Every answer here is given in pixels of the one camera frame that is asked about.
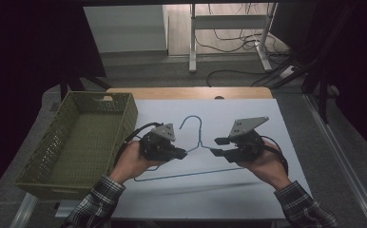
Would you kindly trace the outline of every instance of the green basket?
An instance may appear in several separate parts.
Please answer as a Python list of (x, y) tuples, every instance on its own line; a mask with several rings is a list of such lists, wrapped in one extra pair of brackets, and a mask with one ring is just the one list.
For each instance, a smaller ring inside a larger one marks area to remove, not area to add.
[(131, 93), (69, 92), (15, 185), (40, 199), (81, 200), (112, 170), (137, 115)]

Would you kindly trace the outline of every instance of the gray floor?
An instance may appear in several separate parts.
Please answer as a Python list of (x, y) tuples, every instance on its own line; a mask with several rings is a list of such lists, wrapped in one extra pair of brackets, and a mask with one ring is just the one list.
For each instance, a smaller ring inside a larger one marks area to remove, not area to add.
[[(202, 56), (196, 74), (188, 73), (187, 59), (166, 57), (160, 53), (155, 55), (146, 53), (145, 56), (106, 54), (103, 55), (103, 60), (107, 74), (105, 81), (115, 87), (206, 86), (206, 76), (213, 70), (261, 72), (261, 64), (255, 55)], [(213, 76), (210, 83), (212, 86), (250, 86), (260, 77), (260, 75), (238, 75), (227, 72)], [(337, 215), (339, 227), (367, 227), (367, 218), (343, 177), (330, 147), (323, 139), (303, 95), (299, 92), (301, 82), (300, 78), (272, 92), (274, 98), (278, 100), (313, 197)], [(90, 82), (84, 81), (84, 84), (88, 90), (102, 90)], [(25, 196), (25, 192), (16, 188), (13, 182), (42, 138), (55, 114), (54, 107), (59, 102), (58, 86), (44, 94), (37, 121), (0, 180), (0, 227), (10, 226)], [(328, 118), (338, 141), (367, 188), (367, 142), (342, 116), (335, 105), (335, 100), (329, 100)], [(61, 220), (54, 218), (55, 204), (56, 201), (39, 200), (28, 227), (58, 227)]]

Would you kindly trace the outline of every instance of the wrist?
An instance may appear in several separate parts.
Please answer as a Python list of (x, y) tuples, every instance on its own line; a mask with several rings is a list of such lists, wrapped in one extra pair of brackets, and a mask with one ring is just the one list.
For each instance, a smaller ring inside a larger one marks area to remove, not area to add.
[(287, 179), (272, 181), (270, 184), (276, 189), (276, 191), (280, 191), (281, 189), (290, 185), (291, 181), (287, 178)]
[(129, 177), (124, 175), (122, 172), (118, 172), (118, 170), (116, 169), (114, 169), (112, 173), (110, 173), (109, 177), (119, 184), (124, 184), (125, 181), (129, 180)]

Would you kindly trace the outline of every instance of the plaid sleeve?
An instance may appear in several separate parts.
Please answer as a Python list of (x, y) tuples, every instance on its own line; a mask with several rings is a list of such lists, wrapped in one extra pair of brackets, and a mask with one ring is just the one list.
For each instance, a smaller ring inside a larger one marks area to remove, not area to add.
[(65, 219), (62, 227), (102, 227), (112, 215), (125, 189), (111, 178), (102, 176)]
[(275, 195), (293, 227), (338, 227), (335, 215), (314, 201), (297, 181)]

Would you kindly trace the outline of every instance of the black curtain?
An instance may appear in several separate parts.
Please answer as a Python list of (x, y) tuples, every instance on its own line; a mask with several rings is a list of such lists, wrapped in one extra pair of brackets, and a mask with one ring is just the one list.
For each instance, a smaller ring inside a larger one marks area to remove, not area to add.
[(79, 77), (105, 77), (84, 10), (78, 5), (0, 1), (0, 178), (26, 138), (43, 93)]
[(367, 1), (359, 1), (326, 61), (337, 105), (367, 141)]

